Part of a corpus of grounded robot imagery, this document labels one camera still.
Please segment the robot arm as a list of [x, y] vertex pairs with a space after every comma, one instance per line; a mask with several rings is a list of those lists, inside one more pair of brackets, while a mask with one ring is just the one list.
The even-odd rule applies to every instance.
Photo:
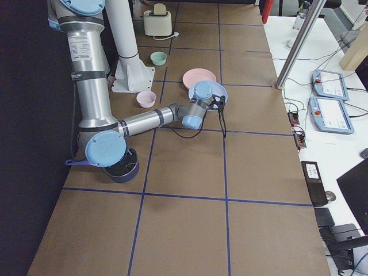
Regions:
[[190, 102], [169, 106], [118, 120], [110, 107], [108, 80], [101, 33], [108, 21], [119, 55], [122, 78], [118, 86], [141, 92], [149, 86], [154, 69], [140, 60], [132, 16], [127, 1], [48, 1], [51, 28], [67, 35], [75, 83], [82, 111], [78, 145], [83, 163], [110, 167], [127, 156], [125, 139], [160, 128], [174, 121], [197, 130], [208, 110], [222, 110], [226, 95], [216, 92], [216, 82], [195, 84]]

